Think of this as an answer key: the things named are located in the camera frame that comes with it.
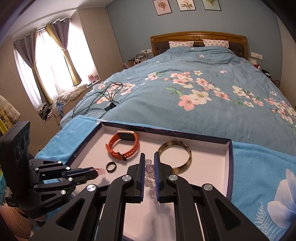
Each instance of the blue wall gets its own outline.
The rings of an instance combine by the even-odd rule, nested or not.
[[[182,31],[217,31],[244,35],[250,52],[263,55],[261,66],[280,79],[282,45],[276,15],[261,0],[219,0],[222,11],[205,10],[194,0],[196,11],[179,11],[169,0],[172,13],[157,16],[152,0],[115,0],[107,5],[124,62],[150,49],[150,36]]]

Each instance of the white tray with dark rim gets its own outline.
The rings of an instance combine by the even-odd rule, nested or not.
[[[139,136],[139,151],[127,161],[113,158],[106,150],[105,144],[118,130],[133,130]],[[101,122],[84,140],[71,156],[67,165],[71,168],[95,167],[106,169],[106,164],[114,161],[117,169],[113,173],[106,172],[95,180],[76,187],[74,195],[88,184],[104,186],[119,176],[125,175],[128,167],[139,163],[140,154],[153,163],[154,153],[165,142],[178,140],[187,144],[192,152],[191,166],[180,176],[189,183],[201,186],[205,183],[214,185],[224,196],[231,200],[233,184],[233,153],[230,139],[194,135],[182,132],[143,128],[118,123]],[[132,142],[119,141],[114,150],[127,152]],[[177,167],[188,159],[187,152],[181,147],[165,150],[160,156],[161,162]],[[152,188],[144,188],[144,200],[141,204],[127,204],[124,220],[123,236],[132,241],[171,241],[176,240],[175,216],[172,203],[159,204],[151,194]]]

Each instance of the bed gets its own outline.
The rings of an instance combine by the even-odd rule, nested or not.
[[[229,49],[203,47],[203,39],[227,40]],[[86,115],[232,139],[231,201],[270,240],[279,240],[296,213],[295,110],[247,60],[244,36],[181,32],[150,40],[154,58],[95,85],[61,127]],[[194,46],[170,49],[169,41]],[[106,111],[109,98],[116,107]]]

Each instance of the silver screw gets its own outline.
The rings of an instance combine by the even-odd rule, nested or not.
[[[205,185],[204,185],[204,189],[205,189],[206,191],[212,191],[212,190],[213,190],[213,186],[212,186],[211,184],[205,184]]]
[[[176,181],[178,180],[178,176],[177,175],[169,175],[168,178],[171,180],[171,181]]]
[[[125,182],[129,181],[131,179],[130,175],[124,175],[122,176],[122,180],[124,180]]]
[[[94,184],[90,184],[90,185],[87,186],[86,189],[87,189],[89,192],[92,192],[92,191],[94,191],[94,190],[96,189],[96,185],[94,185]]]

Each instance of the black ring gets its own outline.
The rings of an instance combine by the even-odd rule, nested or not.
[[[114,168],[111,169],[111,170],[108,170],[108,167],[109,167],[110,165],[114,165]],[[111,162],[109,162],[109,163],[106,165],[106,170],[107,170],[108,173],[113,173],[113,172],[116,170],[116,167],[117,167],[117,166],[116,166],[116,163],[113,162],[113,161],[111,161]]]

